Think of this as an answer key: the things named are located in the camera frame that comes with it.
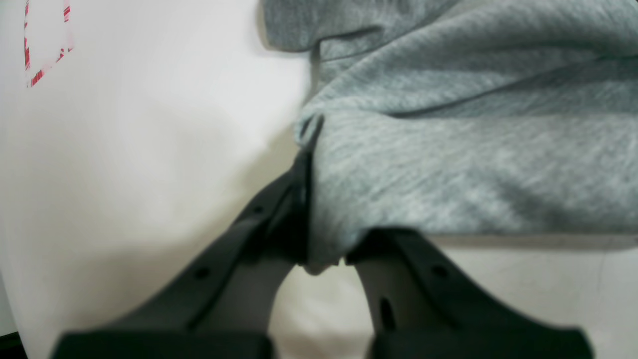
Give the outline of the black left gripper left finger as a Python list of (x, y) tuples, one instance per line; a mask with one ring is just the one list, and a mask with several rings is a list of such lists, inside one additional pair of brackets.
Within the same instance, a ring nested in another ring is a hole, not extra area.
[(263, 188), (230, 227), (139, 308), (70, 332), (55, 359), (277, 359), (277, 292), (308, 258), (311, 150)]

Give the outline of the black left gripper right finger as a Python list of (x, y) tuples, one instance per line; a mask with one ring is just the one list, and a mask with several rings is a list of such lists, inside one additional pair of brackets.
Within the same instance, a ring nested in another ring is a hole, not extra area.
[(415, 230), (371, 230), (346, 263), (364, 287), (369, 359), (592, 359), (583, 330), (510, 308)]

